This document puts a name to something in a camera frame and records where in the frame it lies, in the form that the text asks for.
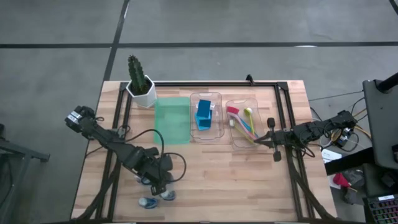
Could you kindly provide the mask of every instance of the cactus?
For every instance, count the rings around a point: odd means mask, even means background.
[[[129,74],[132,81],[131,91],[137,96],[148,93],[150,86],[148,85],[147,80],[144,78],[144,72],[142,71],[141,63],[134,55],[130,55],[128,62]]]

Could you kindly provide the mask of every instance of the clear plastic bin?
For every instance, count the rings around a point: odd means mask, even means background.
[[[250,118],[244,114],[243,110],[245,108],[251,108],[252,109],[253,126],[254,126],[254,131],[255,131],[256,137],[258,138],[258,137],[265,135],[264,128],[262,126],[261,117],[260,117],[260,114],[258,111],[258,105],[257,105],[256,99],[247,98],[247,99],[242,99],[242,100],[231,100],[226,103],[225,109],[227,109],[228,106],[232,106],[234,108],[239,109],[239,113],[238,113],[239,118],[241,118],[248,126],[250,126]],[[230,119],[234,119],[234,127],[231,127],[229,125]],[[258,144],[248,141],[244,137],[244,135],[236,129],[236,128],[239,128],[241,131],[244,132],[244,129],[242,128],[240,123],[237,122],[234,117],[229,116],[228,112],[227,112],[227,120],[228,120],[227,122],[228,122],[228,126],[230,129],[231,139],[233,142],[234,149],[236,149],[236,150],[250,149],[250,148],[254,149],[256,146],[258,146]]]
[[[200,100],[211,102],[211,128],[198,130],[195,113],[198,111]],[[191,104],[191,136],[195,142],[215,142],[224,135],[223,127],[223,98],[219,93],[192,93],[190,96]]]

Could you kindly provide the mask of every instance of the blue block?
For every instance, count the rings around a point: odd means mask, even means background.
[[[198,113],[195,114],[195,119],[197,121],[197,126],[199,131],[210,129],[211,127],[211,117],[213,112],[210,111],[210,115],[207,118],[198,117]]]
[[[209,118],[211,102],[208,100],[199,100],[197,116],[200,118]]]

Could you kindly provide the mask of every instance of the desk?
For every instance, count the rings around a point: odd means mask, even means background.
[[[288,81],[290,98],[297,124],[311,121],[312,115],[303,81]],[[104,128],[111,128],[118,97],[120,82],[105,82],[99,99],[97,116],[104,117]],[[256,98],[265,131],[267,118],[274,117],[275,130],[280,129],[279,114],[275,91],[268,87],[156,87],[157,96],[189,97],[192,93],[215,91],[222,94],[223,106],[229,100]],[[122,123],[123,112],[119,123]],[[154,128],[154,109],[139,108],[132,104],[129,115],[130,138],[145,129]],[[153,147],[154,135],[145,134],[133,144]],[[92,141],[88,152],[99,147]],[[255,151],[234,151],[231,146],[229,126],[224,116],[224,136],[219,142],[200,144],[191,141],[187,145],[166,146],[165,152],[177,152],[187,160],[185,177],[174,183],[177,199],[173,202],[160,200],[157,208],[145,210],[138,206],[140,197],[149,197],[148,187],[139,185],[134,175],[122,168],[120,173],[118,196],[114,210],[114,221],[125,222],[267,222],[296,221],[289,171],[283,147],[282,160],[274,162],[272,150],[259,146]],[[336,210],[326,178],[319,148],[313,147],[316,158],[305,157],[308,183],[311,191],[326,210],[336,216]],[[106,150],[90,155],[84,163],[81,173],[72,218],[83,213],[100,189]],[[175,177],[183,169],[179,158],[173,158]],[[306,214],[303,194],[300,201]]]

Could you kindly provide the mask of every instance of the red object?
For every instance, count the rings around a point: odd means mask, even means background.
[[[351,184],[349,184],[348,180],[343,176],[342,173],[338,173],[335,175],[333,178],[333,181],[337,185],[341,185],[343,187],[350,187]]]
[[[238,114],[239,113],[239,109],[233,107],[233,106],[227,106],[226,107],[226,111],[230,112],[230,113],[234,113],[234,114]]]

